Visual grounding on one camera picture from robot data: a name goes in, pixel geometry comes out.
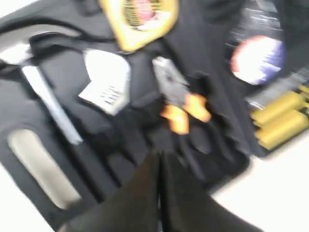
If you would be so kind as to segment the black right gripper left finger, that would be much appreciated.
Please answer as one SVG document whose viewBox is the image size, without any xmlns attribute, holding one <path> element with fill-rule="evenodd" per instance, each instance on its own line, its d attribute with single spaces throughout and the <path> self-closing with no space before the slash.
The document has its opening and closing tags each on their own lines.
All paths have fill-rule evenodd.
<svg viewBox="0 0 309 232">
<path fill-rule="evenodd" d="M 61 232 L 156 232 L 160 156 L 150 153 L 110 199 L 66 222 Z"/>
</svg>

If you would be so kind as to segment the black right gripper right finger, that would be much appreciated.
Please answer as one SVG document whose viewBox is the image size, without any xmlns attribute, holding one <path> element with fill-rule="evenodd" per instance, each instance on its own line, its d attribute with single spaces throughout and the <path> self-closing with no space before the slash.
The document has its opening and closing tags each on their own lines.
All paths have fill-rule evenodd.
<svg viewBox="0 0 309 232">
<path fill-rule="evenodd" d="M 160 200 L 165 232 L 259 232 L 208 195 L 173 153 L 160 154 Z"/>
</svg>

